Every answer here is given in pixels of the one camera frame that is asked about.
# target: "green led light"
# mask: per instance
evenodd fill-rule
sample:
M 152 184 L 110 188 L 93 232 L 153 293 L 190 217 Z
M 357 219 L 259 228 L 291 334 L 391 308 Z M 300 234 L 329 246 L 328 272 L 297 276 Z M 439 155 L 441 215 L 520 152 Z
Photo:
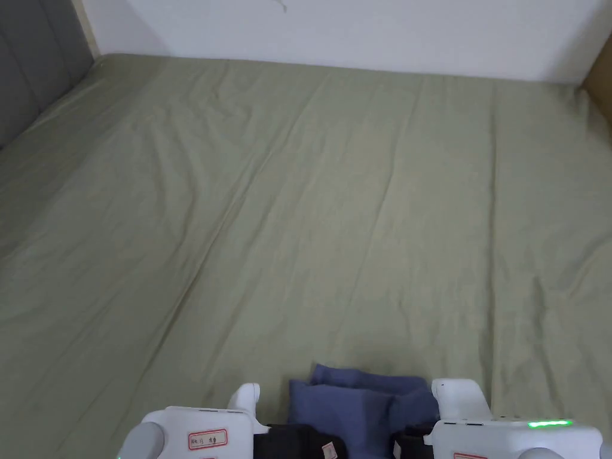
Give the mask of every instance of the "green led light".
M 572 425 L 573 422 L 567 419 L 558 419 L 551 421 L 535 421 L 529 422 L 527 425 L 532 429 L 537 429 L 539 427 L 548 427 L 550 425 Z

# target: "label sticker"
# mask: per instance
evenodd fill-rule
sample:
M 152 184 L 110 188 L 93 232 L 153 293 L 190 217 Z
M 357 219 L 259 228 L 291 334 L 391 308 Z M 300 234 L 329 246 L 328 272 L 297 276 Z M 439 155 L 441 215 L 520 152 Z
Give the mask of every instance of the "label sticker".
M 487 458 L 484 456 L 477 456 L 474 454 L 454 453 L 453 459 L 487 459 Z
M 189 449 L 216 448 L 228 443 L 228 431 L 226 429 L 206 430 L 204 432 L 193 432 L 189 434 Z
M 395 442 L 395 445 L 393 446 L 393 457 L 395 459 L 401 458 L 401 446 L 398 442 Z
M 336 448 L 334 448 L 333 441 L 323 445 L 321 449 L 323 450 L 323 457 L 325 459 L 338 459 L 338 454 L 336 453 Z

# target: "gray headboard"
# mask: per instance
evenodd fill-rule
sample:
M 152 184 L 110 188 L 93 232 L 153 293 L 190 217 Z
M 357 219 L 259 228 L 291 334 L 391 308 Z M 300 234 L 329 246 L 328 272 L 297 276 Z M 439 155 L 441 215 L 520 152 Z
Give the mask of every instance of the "gray headboard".
M 92 63 L 71 0 L 0 0 L 0 149 Z

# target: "blue cloth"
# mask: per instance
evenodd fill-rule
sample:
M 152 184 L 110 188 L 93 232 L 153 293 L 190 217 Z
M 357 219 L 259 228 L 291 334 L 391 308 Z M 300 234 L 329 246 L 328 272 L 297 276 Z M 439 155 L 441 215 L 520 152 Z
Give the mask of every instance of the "blue cloth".
M 392 433 L 439 419 L 427 382 L 415 376 L 317 365 L 310 383 L 289 382 L 289 397 L 289 423 L 341 437 L 351 459 L 392 458 Z

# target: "bed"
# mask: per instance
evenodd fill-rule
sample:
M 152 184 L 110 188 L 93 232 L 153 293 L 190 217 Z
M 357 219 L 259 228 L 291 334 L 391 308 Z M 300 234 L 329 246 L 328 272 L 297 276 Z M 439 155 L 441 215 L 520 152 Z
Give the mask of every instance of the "bed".
M 3 457 L 109 458 L 246 381 L 283 422 L 314 363 L 473 378 L 610 438 L 612 149 L 584 90 L 82 57 L 0 151 Z

